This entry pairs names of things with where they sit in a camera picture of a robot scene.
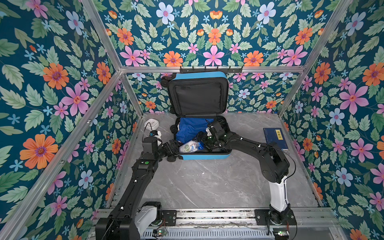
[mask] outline white object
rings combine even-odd
[[[157,207],[144,206],[135,217],[135,225],[140,236],[145,232],[151,222],[156,220]]]
[[[156,119],[151,118],[151,119],[148,119],[144,123],[144,126],[146,126],[146,129],[149,130],[149,131],[156,130],[159,127],[159,121],[156,120]]]
[[[284,211],[288,206],[287,203],[289,203],[288,199],[286,199],[286,182],[284,182],[286,178],[287,176],[284,176],[281,183],[269,182],[269,188],[271,190],[271,206],[279,212]]]

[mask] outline metal bar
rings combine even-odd
[[[311,67],[315,64],[321,51],[323,50],[324,46],[327,44],[331,34],[333,33],[333,31],[335,30],[335,28],[339,24],[341,18],[345,14],[347,8],[352,3],[352,1],[353,0],[340,0],[339,1],[338,5],[336,6],[335,11],[332,13],[327,24],[325,25],[323,33],[321,34],[319,40],[317,41],[311,54],[309,55],[305,65],[304,65],[304,71],[297,77],[291,90],[287,94],[287,97],[285,98],[284,103],[278,112],[280,117],[284,114],[284,112],[287,109],[287,107],[289,106],[289,104],[291,104],[291,101],[293,100],[294,96],[296,95],[297,91],[299,90],[303,80],[305,79],[305,77],[310,72]]]
[[[128,169],[129,169],[128,161],[131,158],[131,155],[133,152],[133,147],[134,147],[134,144],[132,144],[132,142],[133,143],[136,142],[136,139],[137,139],[137,136],[139,135],[142,123],[143,123],[143,119],[140,118],[139,122],[137,123],[136,131],[132,135],[131,144],[129,145],[129,148],[127,149],[127,153],[125,154],[125,156],[122,160],[119,174],[117,175],[117,177],[115,179],[114,186],[113,186],[113,189],[111,190],[110,197],[107,201],[106,208],[109,208],[111,206],[112,200],[114,199],[114,196],[115,196],[115,193],[120,190],[122,184],[124,183],[124,177],[126,176],[126,173],[128,172]]]
[[[231,69],[235,72],[238,72],[240,69],[242,69],[243,73],[255,73],[255,72],[261,72],[261,73],[302,73],[304,71],[303,66],[259,66],[259,67],[228,67],[228,66],[218,66],[218,67],[212,67],[212,66],[205,66],[205,67],[182,67],[184,70],[188,69],[195,69],[195,70],[205,70],[205,69],[218,69],[218,70],[224,70],[224,69]],[[121,68],[123,73],[179,73],[180,68],[178,67],[146,67],[146,66],[140,66],[140,67],[127,67],[123,66]]]
[[[136,94],[133,91],[133,88],[132,88],[131,84],[129,83],[129,80],[128,80],[128,77],[126,74],[124,74],[124,77],[122,78],[121,82],[122,82],[125,90],[127,90],[128,97],[131,100],[131,103],[132,103],[133,108],[135,109],[137,115],[140,118],[142,118],[143,110],[141,109],[141,106],[139,104],[139,100],[137,99]]]
[[[119,71],[122,67],[120,58],[111,42],[111,39],[109,38],[107,31],[105,30],[104,23],[101,20],[101,17],[95,7],[95,4],[93,0],[82,0],[84,9],[88,13],[88,16],[99,35],[100,41],[106,50],[109,58],[111,59],[112,65],[114,66],[116,71]]]
[[[3,226],[0,231],[0,239],[14,240],[19,235],[20,230],[25,226],[26,222],[29,220],[29,217],[33,214],[37,205],[39,205],[41,199],[48,191],[49,186],[52,184],[57,174],[59,174],[60,170],[63,168],[64,163],[72,154],[73,149],[81,140],[89,126],[89,123],[95,118],[96,114],[99,112],[100,108],[109,96],[109,93],[116,86],[120,76],[120,73],[115,73],[107,85],[100,92],[99,96],[97,96],[96,100],[89,107],[75,129],[56,153],[55,157],[44,169],[43,173],[35,182],[31,190],[29,190],[28,194],[25,196],[19,207],[15,210],[12,217]]]

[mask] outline floral wallpaper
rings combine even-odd
[[[383,1],[354,1],[284,113],[323,204],[352,240],[382,239]]]

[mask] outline open suitcase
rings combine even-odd
[[[225,117],[219,114],[227,108],[229,82],[225,73],[220,71],[204,73],[178,73],[162,83],[168,86],[168,94],[171,102],[170,112],[176,114],[175,125],[171,127],[174,139],[177,140],[177,132],[181,118],[216,119],[229,131]],[[183,160],[197,159],[224,159],[231,149],[216,149],[209,152],[206,149],[194,153],[177,152],[177,157]],[[175,161],[175,157],[169,157],[168,161]]]

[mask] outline wall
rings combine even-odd
[[[160,10],[163,4],[168,8],[168,18],[157,16],[159,11],[164,15]],[[269,20],[261,18],[267,5],[275,14],[270,15]],[[103,11],[100,15],[106,31],[126,66],[212,65],[209,59],[216,48],[214,66],[303,65],[336,5],[337,1],[329,0],[318,4],[309,0],[111,0],[96,3],[98,10]],[[259,16],[261,22],[255,21]],[[301,41],[303,34],[307,37]],[[288,61],[288,50],[289,54],[301,52],[300,61]],[[177,59],[174,64],[169,60],[172,52]],[[250,64],[253,53],[259,61]],[[127,60],[130,55],[137,57],[137,61]],[[132,78],[143,110],[167,111],[169,101],[158,82],[164,74],[144,75],[143,81]],[[278,111],[297,74],[289,78],[280,77],[280,73],[262,76],[249,73],[233,78],[233,74],[229,75],[233,85],[227,110]],[[244,92],[249,95],[239,98]]]
[[[350,239],[383,238],[383,1],[354,1],[284,115]]]

